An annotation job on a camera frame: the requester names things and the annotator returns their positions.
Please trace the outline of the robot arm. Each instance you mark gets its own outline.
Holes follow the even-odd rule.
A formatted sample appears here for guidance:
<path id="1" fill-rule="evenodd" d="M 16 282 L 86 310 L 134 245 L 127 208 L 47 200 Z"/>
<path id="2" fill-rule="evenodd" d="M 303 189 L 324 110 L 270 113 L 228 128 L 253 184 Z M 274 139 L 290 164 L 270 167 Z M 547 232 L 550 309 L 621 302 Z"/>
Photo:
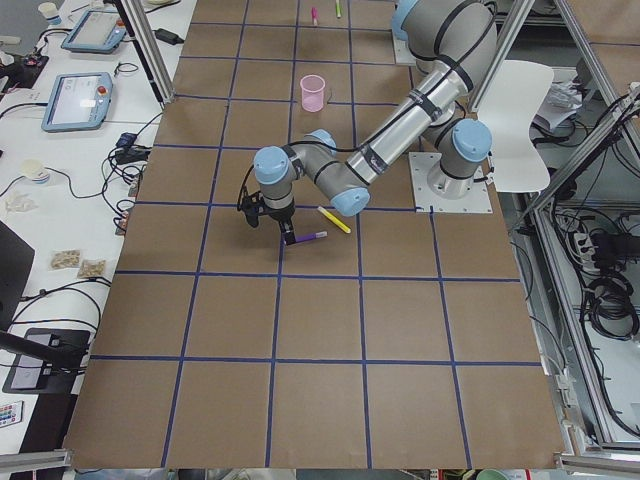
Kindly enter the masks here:
<path id="1" fill-rule="evenodd" d="M 473 176 L 491 147 L 491 135 L 478 122 L 453 119 L 455 102 L 485 78 L 496 51 L 494 8 L 483 1 L 401 1 L 391 19 L 394 35 L 403 38 L 423 80 L 378 129 L 337 159 L 329 132 L 317 129 L 300 141 L 267 146 L 253 158 L 251 174 L 259 189 L 239 191 L 237 209 L 251 227 L 262 216 L 279 225 L 282 240 L 296 243 L 293 184 L 308 177 L 331 206 L 352 217 L 370 201 L 369 186 L 408 147 L 433 127 L 444 133 L 445 176 Z"/>

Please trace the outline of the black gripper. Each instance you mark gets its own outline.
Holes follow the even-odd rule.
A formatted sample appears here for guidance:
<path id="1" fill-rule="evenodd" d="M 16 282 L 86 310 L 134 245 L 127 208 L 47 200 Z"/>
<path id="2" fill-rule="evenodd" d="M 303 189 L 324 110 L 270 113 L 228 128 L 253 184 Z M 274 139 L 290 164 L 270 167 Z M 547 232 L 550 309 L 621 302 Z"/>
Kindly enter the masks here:
<path id="1" fill-rule="evenodd" d="M 295 203 L 291 199 L 284 206 L 276 206 L 276 201 L 271 201 L 261 192 L 255 192 L 252 195 L 253 207 L 244 209 L 247 223 L 252 228 L 259 226 L 260 216 L 269 216 L 271 219 L 278 221 L 282 240 L 285 245 L 293 245 L 295 243 L 295 230 L 292 217 L 295 213 Z"/>

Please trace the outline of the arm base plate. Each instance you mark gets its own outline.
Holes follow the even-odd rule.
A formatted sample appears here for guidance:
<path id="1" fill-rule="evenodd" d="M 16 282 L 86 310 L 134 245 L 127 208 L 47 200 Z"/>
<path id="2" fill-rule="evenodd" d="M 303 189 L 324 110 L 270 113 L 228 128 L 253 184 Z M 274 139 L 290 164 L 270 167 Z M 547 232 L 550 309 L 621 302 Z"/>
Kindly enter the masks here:
<path id="1" fill-rule="evenodd" d="M 491 214 L 488 186 L 480 164 L 474 176 L 453 179 L 441 170 L 441 154 L 408 154 L 414 206 L 418 213 Z"/>

